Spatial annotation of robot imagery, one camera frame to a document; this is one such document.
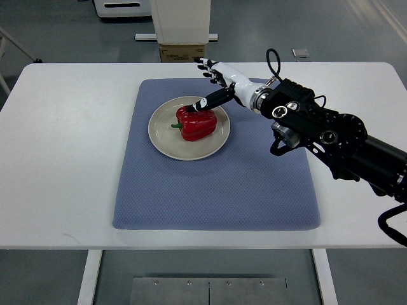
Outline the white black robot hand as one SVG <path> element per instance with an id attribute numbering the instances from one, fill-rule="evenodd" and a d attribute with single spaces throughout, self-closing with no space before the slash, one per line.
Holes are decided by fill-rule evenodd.
<path id="1" fill-rule="evenodd" d="M 187 106 L 187 112 L 208 111 L 233 99 L 252 111 L 260 110 L 263 99 L 272 90 L 266 84 L 252 82 L 247 76 L 226 63 L 202 57 L 195 57 L 194 61 L 198 64 L 198 68 L 203 70 L 203 75 L 221 88 Z"/>

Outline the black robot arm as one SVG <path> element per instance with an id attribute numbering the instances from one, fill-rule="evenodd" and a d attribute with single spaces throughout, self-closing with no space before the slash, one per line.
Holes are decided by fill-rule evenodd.
<path id="1" fill-rule="evenodd" d="M 406 236 L 388 224 L 406 212 L 406 153 L 368 135 L 362 120 L 319 105 L 314 91 L 280 77 L 272 69 L 274 85 L 261 94 L 256 107 L 274 121 L 275 141 L 270 152 L 281 156 L 299 147 L 307 148 L 331 171 L 334 179 L 365 180 L 377 196 L 390 196 L 400 204 L 382 213 L 379 228 L 405 246 Z"/>

